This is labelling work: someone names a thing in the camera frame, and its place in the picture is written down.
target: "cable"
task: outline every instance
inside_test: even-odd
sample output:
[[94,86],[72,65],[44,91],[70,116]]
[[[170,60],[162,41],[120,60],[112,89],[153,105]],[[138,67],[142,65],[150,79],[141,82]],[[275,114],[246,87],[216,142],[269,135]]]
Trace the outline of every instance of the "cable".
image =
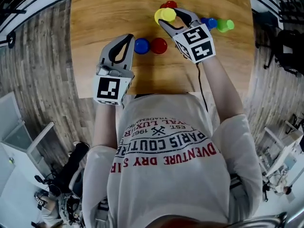
[[284,176],[285,174],[273,174],[271,175],[270,177],[273,177],[273,176]]
[[62,192],[61,192],[61,190],[60,190],[59,187],[55,186],[54,184],[48,185],[48,187],[50,187],[50,186],[54,186],[55,188],[57,188],[60,191],[60,194],[61,194],[62,198],[64,199],[64,196],[63,196],[63,194],[62,194]]
[[66,195],[65,197],[62,195],[62,203],[61,203],[61,210],[63,210],[64,216],[66,216],[66,206],[67,206],[67,201],[71,197],[72,194]]
[[55,178],[55,177],[54,177],[54,172],[55,172],[55,171],[57,171],[57,170],[56,170],[56,169],[54,169],[54,171],[51,171],[51,173],[49,174],[49,175],[52,175],[52,176],[53,176],[53,178]]
[[205,97],[204,97],[204,94],[203,94],[203,89],[202,89],[202,87],[201,87],[201,81],[200,81],[200,68],[199,68],[199,64],[198,63],[196,63],[195,64],[196,65],[196,68],[198,69],[198,71],[199,71],[199,88],[200,88],[200,92],[201,92],[201,96],[203,97],[203,99],[204,99],[204,103],[205,103],[205,106],[206,106],[206,110],[207,110],[207,112],[208,112],[208,107],[207,107],[207,103],[206,103],[206,100],[205,100]]

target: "wooden floor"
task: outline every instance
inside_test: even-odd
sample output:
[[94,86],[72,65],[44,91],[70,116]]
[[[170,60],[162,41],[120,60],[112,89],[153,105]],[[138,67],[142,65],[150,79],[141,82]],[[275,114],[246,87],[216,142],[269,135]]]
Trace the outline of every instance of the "wooden floor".
[[[70,48],[71,0],[55,4],[16,30],[13,49],[0,48],[0,96],[14,91],[21,115],[32,137],[50,121],[55,132],[39,151],[48,164],[62,166],[72,142],[91,143],[95,106],[92,99],[78,99]],[[256,39],[265,34],[256,27]],[[304,112],[304,77],[278,68],[263,69],[269,49],[256,49],[250,90],[242,95],[257,147],[266,147],[263,128],[282,134],[284,120]],[[214,127],[219,123],[210,93],[205,93]]]

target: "blue cup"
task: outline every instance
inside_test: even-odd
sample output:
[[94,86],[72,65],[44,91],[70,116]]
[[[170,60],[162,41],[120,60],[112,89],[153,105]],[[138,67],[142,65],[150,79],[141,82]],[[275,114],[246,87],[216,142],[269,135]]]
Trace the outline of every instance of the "blue cup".
[[218,22],[214,18],[201,18],[200,21],[203,24],[206,24],[208,30],[212,30],[213,28],[216,28],[218,26]]
[[134,51],[137,54],[146,54],[150,50],[150,43],[145,38],[138,38],[135,40]]

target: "white t-shirt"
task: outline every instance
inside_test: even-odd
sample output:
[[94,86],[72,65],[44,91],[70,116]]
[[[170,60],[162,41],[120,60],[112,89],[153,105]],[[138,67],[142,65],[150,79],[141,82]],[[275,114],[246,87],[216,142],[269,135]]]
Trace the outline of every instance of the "white t-shirt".
[[145,228],[166,215],[230,223],[256,211],[262,176],[245,115],[212,134],[195,96],[148,95],[125,107],[117,137],[117,151],[87,157],[87,228]]

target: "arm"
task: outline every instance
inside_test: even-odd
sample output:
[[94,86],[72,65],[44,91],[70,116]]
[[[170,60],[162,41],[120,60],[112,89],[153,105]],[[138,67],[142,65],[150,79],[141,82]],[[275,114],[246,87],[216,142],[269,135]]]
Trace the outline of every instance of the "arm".
[[246,195],[236,192],[230,198],[233,222],[251,217],[262,197],[262,173],[256,153],[255,142],[244,114],[225,120],[214,132],[212,141],[220,149],[229,174],[240,178]]
[[203,61],[220,122],[243,114],[242,101],[218,58],[210,57]]
[[98,104],[93,146],[103,145],[117,150],[115,105]]
[[115,154],[115,149],[106,146],[96,146],[87,154],[82,194],[82,212],[87,228],[105,227],[107,184]]

